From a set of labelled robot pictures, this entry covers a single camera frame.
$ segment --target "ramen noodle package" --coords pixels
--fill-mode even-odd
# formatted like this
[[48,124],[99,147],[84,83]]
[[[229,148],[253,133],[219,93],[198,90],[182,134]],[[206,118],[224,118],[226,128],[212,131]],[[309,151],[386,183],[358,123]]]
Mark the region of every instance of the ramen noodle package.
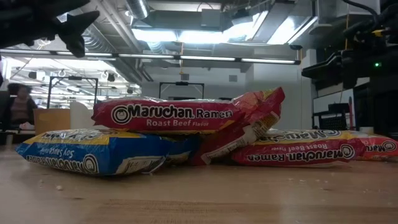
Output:
[[89,175],[152,172],[174,144],[158,136],[114,130],[49,131],[16,151],[29,162]]
[[261,125],[266,121],[261,120],[263,115],[259,112],[273,104],[270,102],[273,92],[279,93],[279,98],[283,100],[282,89],[245,93],[231,101],[121,98],[95,104],[91,118],[95,125],[140,133],[210,134],[234,123],[242,114],[250,114],[248,122],[252,123],[255,119],[258,131],[264,131]]
[[366,161],[396,161],[398,159],[398,142],[384,136],[369,135],[357,131],[350,131],[365,145],[365,152],[357,160]]
[[212,159],[223,157],[233,150],[247,146],[266,136],[280,118],[281,103],[285,98],[281,88],[249,93],[241,96],[237,106],[245,113],[237,122],[207,136],[198,152],[190,158],[191,165],[207,165]]
[[246,166],[330,167],[361,156],[364,148],[360,139],[344,131],[269,131],[231,158]]

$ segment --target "roast beef flavor package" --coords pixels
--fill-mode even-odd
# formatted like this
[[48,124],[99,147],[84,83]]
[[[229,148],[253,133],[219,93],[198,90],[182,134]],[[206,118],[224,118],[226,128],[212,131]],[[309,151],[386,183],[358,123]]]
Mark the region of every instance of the roast beef flavor package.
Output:
[[235,149],[252,144],[280,118],[281,103],[285,98],[281,88],[259,91],[243,95],[236,100],[243,114],[237,122],[206,136],[199,150],[190,156],[191,165],[200,166],[211,163],[212,159],[228,155]]
[[182,100],[167,101],[150,97],[121,98],[94,105],[92,119],[95,125],[128,129],[140,133],[157,134],[210,134],[234,123],[242,114],[246,121],[257,122],[262,129],[260,113],[273,106],[269,98],[274,91],[245,93],[231,101]]
[[245,166],[330,167],[362,156],[364,150],[362,141],[347,131],[269,131],[231,158]]
[[398,161],[398,142],[377,134],[365,134],[357,131],[350,131],[357,136],[365,145],[365,152],[357,160],[365,161]]

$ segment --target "woman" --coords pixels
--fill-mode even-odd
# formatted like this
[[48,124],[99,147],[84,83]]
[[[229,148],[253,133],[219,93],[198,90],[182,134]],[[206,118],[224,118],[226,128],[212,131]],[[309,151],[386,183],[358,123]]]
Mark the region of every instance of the woman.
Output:
[[19,85],[17,97],[9,99],[3,115],[3,129],[17,128],[20,124],[29,122],[34,124],[33,109],[37,106],[30,98],[30,88]]

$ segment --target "metal frame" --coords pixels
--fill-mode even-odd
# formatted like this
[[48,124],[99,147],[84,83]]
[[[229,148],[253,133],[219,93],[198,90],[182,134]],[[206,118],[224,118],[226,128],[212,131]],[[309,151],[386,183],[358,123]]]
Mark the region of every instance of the metal frame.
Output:
[[[52,80],[56,78],[58,81],[52,85]],[[85,78],[85,77],[50,77],[50,84],[49,84],[49,95],[47,97],[47,109],[50,108],[50,100],[51,100],[51,89],[57,84],[62,81],[64,78],[69,80],[79,81],[79,80],[94,80],[95,81],[95,90],[94,90],[94,104],[97,102],[97,90],[98,90],[98,79],[97,78]]]
[[201,85],[201,98],[205,98],[205,84],[204,83],[189,83],[189,82],[160,82],[159,83],[159,99],[161,99],[162,94],[162,85],[163,84],[171,84],[177,86],[189,86],[189,85]]

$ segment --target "wooden tabletop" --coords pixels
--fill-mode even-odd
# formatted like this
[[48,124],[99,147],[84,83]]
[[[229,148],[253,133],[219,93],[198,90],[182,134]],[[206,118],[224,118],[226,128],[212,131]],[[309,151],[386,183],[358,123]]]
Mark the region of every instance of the wooden tabletop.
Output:
[[0,199],[2,224],[398,223],[398,164],[171,167],[95,178],[2,148]]

